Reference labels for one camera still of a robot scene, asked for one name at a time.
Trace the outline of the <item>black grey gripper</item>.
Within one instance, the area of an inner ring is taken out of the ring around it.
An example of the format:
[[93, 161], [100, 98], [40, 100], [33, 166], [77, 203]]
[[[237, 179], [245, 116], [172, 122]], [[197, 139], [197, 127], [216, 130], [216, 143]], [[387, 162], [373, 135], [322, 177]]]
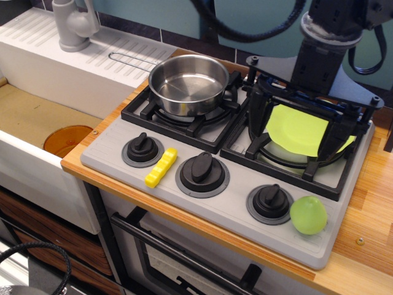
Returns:
[[262, 135], [273, 110], [270, 91], [273, 80], [269, 77], [309, 96], [324, 96], [365, 108], [363, 111], [360, 107], [348, 106], [328, 122], [317, 152], [318, 162], [330, 161], [350, 136], [366, 134], [373, 111], [383, 107], [383, 100], [345, 73], [342, 67], [345, 53], [343, 46], [305, 39], [296, 57], [248, 57], [248, 67], [264, 74], [258, 76], [249, 95], [250, 137]]

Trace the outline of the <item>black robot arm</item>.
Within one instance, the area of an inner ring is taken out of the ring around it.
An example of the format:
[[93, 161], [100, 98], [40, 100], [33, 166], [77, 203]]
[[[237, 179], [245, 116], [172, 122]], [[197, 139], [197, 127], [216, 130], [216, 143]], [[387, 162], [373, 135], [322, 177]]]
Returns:
[[355, 83], [342, 68], [354, 58], [364, 30], [376, 34], [381, 53], [387, 45], [382, 25], [392, 19], [391, 1], [313, 1], [300, 22], [304, 39], [292, 58], [249, 57], [252, 134], [259, 136], [281, 103], [328, 122], [317, 160], [330, 160], [351, 135], [368, 130], [383, 100]]

